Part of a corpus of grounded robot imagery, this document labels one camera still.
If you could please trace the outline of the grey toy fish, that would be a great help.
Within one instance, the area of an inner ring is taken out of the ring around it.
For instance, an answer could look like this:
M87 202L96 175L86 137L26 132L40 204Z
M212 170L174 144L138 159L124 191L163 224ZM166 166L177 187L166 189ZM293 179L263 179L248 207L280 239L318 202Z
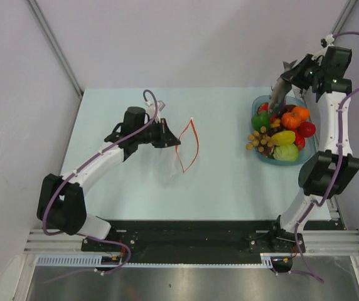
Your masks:
M279 77L274 87L271 88L270 102L268 104L269 117L278 115L286 103L286 95L291 91L292 85Z

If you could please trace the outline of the clear zip bag orange zipper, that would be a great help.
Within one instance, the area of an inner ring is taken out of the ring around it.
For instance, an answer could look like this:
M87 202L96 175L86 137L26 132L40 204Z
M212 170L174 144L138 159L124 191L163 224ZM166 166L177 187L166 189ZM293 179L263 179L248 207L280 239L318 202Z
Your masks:
M178 138L180 145L163 149L157 157L157 180L166 187L178 182L198 160L200 139L193 117L178 132Z

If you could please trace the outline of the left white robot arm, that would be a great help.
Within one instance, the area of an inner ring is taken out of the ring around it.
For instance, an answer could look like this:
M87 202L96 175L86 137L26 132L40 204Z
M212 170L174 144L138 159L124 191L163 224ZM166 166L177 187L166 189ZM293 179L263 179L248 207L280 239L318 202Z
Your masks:
M181 142L168 128L166 119L159 119L141 107L129 107L123 121L113 128L99 151L88 161L64 175L47 175L41 185L36 212L44 233L89 236L95 238L101 249L113 249L117 235L110 230L108 221L87 212L85 195L143 144L163 149Z

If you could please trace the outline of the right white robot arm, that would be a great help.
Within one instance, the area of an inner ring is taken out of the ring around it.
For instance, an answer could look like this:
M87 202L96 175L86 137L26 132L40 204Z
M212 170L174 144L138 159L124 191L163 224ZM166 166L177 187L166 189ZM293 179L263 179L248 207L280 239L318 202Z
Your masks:
M345 72L352 51L326 46L302 61L280 78L295 87L311 89L319 108L319 144L306 161L298 177L299 192L288 209L278 217L279 229L268 236L274 251L284 251L296 241L311 213L333 196L341 194L359 170L359 158L353 156L348 139L348 109L351 80Z

